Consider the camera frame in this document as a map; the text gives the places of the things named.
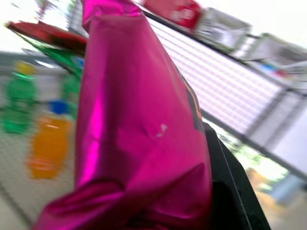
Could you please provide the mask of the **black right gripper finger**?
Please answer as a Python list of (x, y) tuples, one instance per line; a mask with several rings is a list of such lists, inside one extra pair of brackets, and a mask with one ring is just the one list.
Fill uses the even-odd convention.
[(210, 230), (271, 230), (243, 166), (215, 130), (203, 126), (213, 179)]

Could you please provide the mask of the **magenta foil snack bag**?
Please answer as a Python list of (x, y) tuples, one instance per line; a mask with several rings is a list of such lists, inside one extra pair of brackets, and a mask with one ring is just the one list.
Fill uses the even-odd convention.
[(131, 0), (81, 1), (75, 188), (34, 230), (207, 230), (212, 171), (193, 89)]

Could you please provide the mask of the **grey box on shelf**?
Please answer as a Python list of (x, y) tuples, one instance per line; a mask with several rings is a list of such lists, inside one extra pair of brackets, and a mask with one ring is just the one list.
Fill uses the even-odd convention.
[(238, 50), (252, 25), (215, 8), (207, 8), (195, 28), (195, 35), (226, 53)]

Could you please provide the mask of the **orange soda bottle blue cap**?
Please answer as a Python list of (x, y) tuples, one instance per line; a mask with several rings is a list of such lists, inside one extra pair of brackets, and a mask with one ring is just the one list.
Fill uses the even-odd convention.
[(69, 153), (71, 130), (68, 103), (49, 102), (48, 110), (37, 120), (27, 160), (32, 178), (54, 179), (59, 175)]

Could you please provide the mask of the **red and white snack box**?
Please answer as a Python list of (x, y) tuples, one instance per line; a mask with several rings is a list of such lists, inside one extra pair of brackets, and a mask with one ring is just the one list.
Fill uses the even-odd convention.
[(202, 7), (195, 0), (143, 0), (142, 6), (190, 31), (202, 15)]

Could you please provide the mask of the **green snack bag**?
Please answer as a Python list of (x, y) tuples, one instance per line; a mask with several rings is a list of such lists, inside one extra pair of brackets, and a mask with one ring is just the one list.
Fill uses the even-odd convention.
[(82, 77), (84, 68), (83, 56), (77, 55), (70, 50), (52, 46), (19, 33), (17, 33), (17, 35), (42, 54), (52, 59), (62, 68), (66, 69), (69, 73), (75, 75), (79, 79)]

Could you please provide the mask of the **green soda bottle yellow cap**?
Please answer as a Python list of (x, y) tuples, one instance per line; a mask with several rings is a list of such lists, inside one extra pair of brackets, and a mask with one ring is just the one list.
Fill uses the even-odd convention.
[(34, 112), (36, 86), (35, 68), (30, 63), (18, 61), (12, 79), (6, 86), (7, 104), (1, 122), (7, 133), (21, 134), (31, 125)]

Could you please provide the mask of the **red snack bag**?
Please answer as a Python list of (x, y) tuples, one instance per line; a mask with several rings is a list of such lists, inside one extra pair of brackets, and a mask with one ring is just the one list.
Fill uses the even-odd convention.
[(84, 51), (87, 38), (43, 22), (8, 22), (6, 27), (32, 39), (74, 51)]

